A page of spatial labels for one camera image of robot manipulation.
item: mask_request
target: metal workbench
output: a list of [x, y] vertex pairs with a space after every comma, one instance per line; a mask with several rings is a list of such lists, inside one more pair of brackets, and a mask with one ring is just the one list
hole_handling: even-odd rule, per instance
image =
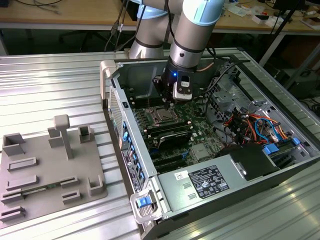
[[[250, 59], [236, 48], [217, 49], [217, 53]], [[1, 239], [140, 239], [99, 95], [100, 61], [123, 56], [79, 53], [0, 58], [0, 146], [4, 134], [20, 132], [24, 138], [47, 134], [54, 115], [68, 114], [71, 128], [90, 124], [94, 129], [108, 190], [106, 198], [1, 229]], [[247, 67], [261, 82], [320, 138], [319, 121], [307, 116], [306, 108], [287, 97], [262, 68], [250, 64]], [[259, 98], [259, 92], [246, 90]], [[319, 199], [318, 163], [278, 187], [163, 239], [320, 239]]]

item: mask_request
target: power supply label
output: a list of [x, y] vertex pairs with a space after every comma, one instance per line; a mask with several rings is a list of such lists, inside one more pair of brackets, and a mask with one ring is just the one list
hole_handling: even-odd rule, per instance
[[216, 165], [190, 172], [189, 177], [196, 192], [202, 199], [229, 189], [226, 180]]

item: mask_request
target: motherboard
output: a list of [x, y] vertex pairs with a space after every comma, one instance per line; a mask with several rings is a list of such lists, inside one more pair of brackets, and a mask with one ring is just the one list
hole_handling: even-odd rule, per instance
[[142, 108], [133, 107], [133, 115], [158, 173], [210, 160], [224, 148], [200, 102], [175, 104], [168, 110], [147, 98], [136, 103]]

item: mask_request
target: desk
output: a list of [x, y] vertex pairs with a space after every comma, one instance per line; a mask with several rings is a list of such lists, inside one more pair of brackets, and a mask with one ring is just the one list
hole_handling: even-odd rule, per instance
[[[274, 9], [257, 0], [247, 4], [264, 6], [270, 15], [275, 12]], [[56, 5], [61, 15], [12, 0], [8, 8], [0, 8], [0, 29], [110, 30], [119, 14], [121, 1], [64, 0]], [[284, 27], [263, 56], [260, 61], [261, 65], [267, 62], [285, 35], [320, 35], [320, 31], [315, 31], [300, 22], [301, 17], [293, 16], [292, 18], [293, 21]], [[134, 31], [136, 29], [136, 22], [132, 21], [128, 14], [124, 21], [123, 30]], [[251, 16], [240, 17], [229, 11], [225, 12], [213, 30], [214, 33], [238, 34], [269, 34], [270, 31], [269, 26], [255, 23], [251, 20]], [[0, 40], [0, 55], [4, 54], [4, 51]]]

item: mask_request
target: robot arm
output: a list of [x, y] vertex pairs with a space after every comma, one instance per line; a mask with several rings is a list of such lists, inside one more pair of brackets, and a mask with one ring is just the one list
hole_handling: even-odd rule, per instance
[[162, 43], [172, 41], [166, 69], [161, 77], [153, 80], [157, 91], [168, 105], [174, 101], [192, 99], [194, 74], [213, 28], [221, 16], [224, 0], [170, 0], [170, 10], [173, 9], [174, 13], [181, 11], [174, 39], [171, 34], [165, 36], [169, 32], [169, 21], [167, 12], [164, 11], [164, 1], [166, 0], [143, 1], [143, 4], [148, 5], [147, 14], [142, 16], [144, 21], [141, 21], [130, 50], [130, 58], [160, 57], [163, 52]]

